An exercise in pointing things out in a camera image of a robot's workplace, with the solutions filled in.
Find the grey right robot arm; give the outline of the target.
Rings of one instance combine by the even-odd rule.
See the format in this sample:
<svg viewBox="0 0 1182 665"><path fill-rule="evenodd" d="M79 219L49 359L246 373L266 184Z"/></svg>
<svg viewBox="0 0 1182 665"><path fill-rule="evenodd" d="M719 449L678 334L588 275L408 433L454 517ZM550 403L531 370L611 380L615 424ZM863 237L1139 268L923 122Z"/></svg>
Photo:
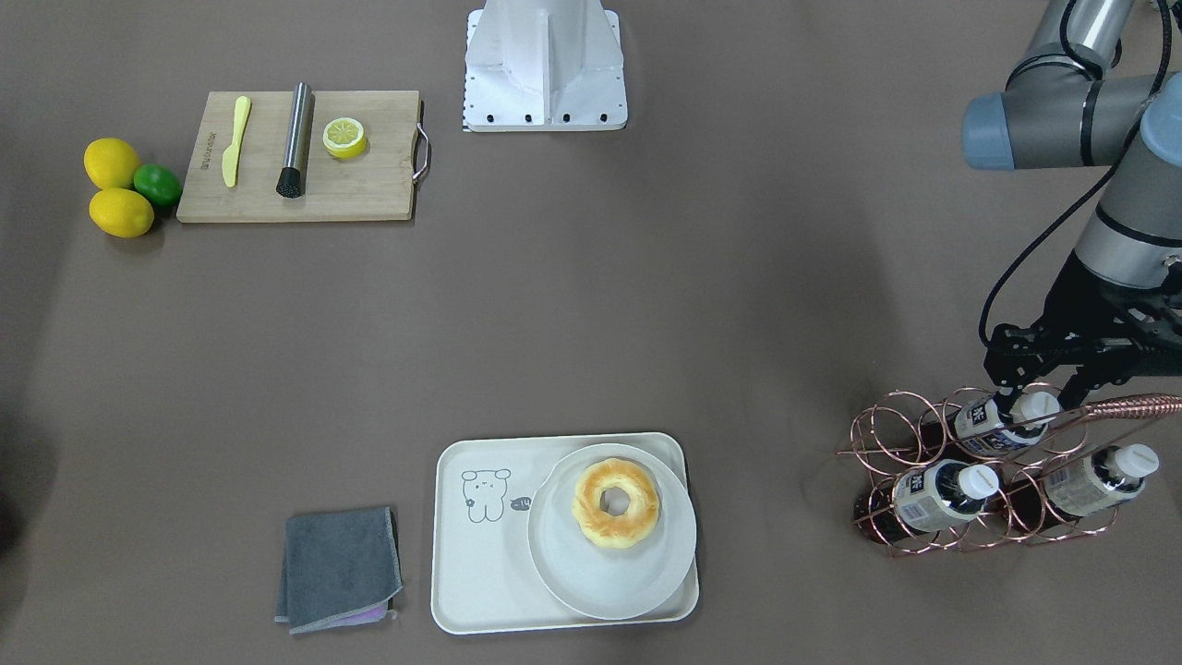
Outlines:
<svg viewBox="0 0 1182 665"><path fill-rule="evenodd" d="M1164 41L1151 76L1112 76L1132 4L1051 1L1005 89L966 109L970 167L1104 169L1043 314L993 330L980 318L1002 413L1060 367L1074 370L1058 396L1066 409L1105 384L1178 374L1178 73L1169 70L1178 2L1156 7Z"/></svg>

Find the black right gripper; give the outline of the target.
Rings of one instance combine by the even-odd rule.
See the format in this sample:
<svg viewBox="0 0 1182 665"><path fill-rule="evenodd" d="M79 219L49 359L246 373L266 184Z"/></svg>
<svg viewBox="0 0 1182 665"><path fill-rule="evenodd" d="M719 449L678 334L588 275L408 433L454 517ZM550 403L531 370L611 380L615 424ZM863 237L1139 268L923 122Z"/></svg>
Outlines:
<svg viewBox="0 0 1182 665"><path fill-rule="evenodd" d="M1058 397L1063 408L1084 404L1105 384L1181 374L1178 257L1165 261L1163 283L1130 289L1096 276L1071 254L1043 317L1027 328L996 325L983 358L996 387L1022 389L1059 367L1076 370Z"/></svg>

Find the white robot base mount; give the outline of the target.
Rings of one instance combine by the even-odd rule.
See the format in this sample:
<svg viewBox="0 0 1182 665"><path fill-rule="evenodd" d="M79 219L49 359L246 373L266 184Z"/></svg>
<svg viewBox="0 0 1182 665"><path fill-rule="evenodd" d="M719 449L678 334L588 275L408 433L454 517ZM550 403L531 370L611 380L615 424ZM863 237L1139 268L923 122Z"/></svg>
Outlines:
<svg viewBox="0 0 1182 665"><path fill-rule="evenodd" d="M465 26L468 132L626 128L621 17L599 1L487 1Z"/></svg>

